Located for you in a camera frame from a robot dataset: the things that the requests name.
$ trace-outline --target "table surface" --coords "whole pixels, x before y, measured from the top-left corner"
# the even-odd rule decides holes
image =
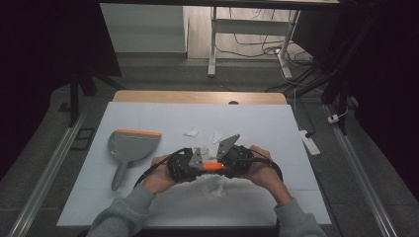
[[[280,93],[250,92],[192,92],[192,91],[118,91],[114,102],[228,104],[235,101],[243,105],[286,105]]]
[[[231,100],[239,102],[241,106],[228,105]],[[191,125],[200,129],[197,137],[183,135]],[[112,192],[110,183],[118,161],[109,156],[106,144],[109,134],[121,127],[159,130],[164,136],[149,157],[131,164],[123,185],[117,192]],[[293,112],[284,95],[119,91],[114,101],[108,104],[57,225],[91,224],[94,217],[109,206],[114,198],[124,197],[130,192],[139,174],[146,170],[144,164],[149,164],[151,157],[169,154],[179,147],[204,145],[209,150],[216,150],[213,133],[219,133],[222,137],[240,133],[237,142],[242,145],[256,141],[264,144],[264,148],[271,151],[274,160],[281,166],[285,182],[301,208],[313,213],[319,223],[330,223],[297,132]],[[221,186],[227,187],[223,193],[225,196],[217,197],[214,191]],[[172,204],[173,199],[177,201],[176,205]],[[247,180],[204,176],[194,182],[177,185],[159,196],[150,207],[146,225],[151,228],[273,226],[274,205],[275,201],[268,192]]]

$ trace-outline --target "wall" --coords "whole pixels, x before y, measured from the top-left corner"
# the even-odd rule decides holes
[[[186,52],[186,7],[101,4],[115,52]]]

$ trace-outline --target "person's arm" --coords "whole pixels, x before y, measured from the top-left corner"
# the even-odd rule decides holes
[[[164,158],[165,156],[154,158],[151,165]],[[155,195],[165,192],[174,185],[175,182],[170,178],[167,166],[159,166],[127,197],[115,198],[111,206],[103,210],[93,221],[87,236],[133,236],[144,225]]]
[[[271,159],[269,151],[252,145],[250,147],[255,157]],[[286,185],[281,181],[277,172],[263,163],[253,163],[244,178],[255,185],[268,190],[277,202],[274,208],[281,223],[281,237],[297,236],[326,236],[318,226],[312,213],[304,213],[296,200],[292,197]]]

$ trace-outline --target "wooden table edge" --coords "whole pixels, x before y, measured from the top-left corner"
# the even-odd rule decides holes
[[[286,105],[287,99],[281,93],[121,90],[114,95],[113,102]]]

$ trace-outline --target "dark background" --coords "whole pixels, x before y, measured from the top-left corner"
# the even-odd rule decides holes
[[[42,121],[51,92],[76,68],[119,72],[99,4],[79,3],[0,2],[1,177]],[[413,10],[408,1],[388,1],[351,64],[350,94],[361,126],[419,198]]]
[[[84,68],[121,75],[98,3],[0,2],[1,177],[37,130],[51,93]]]

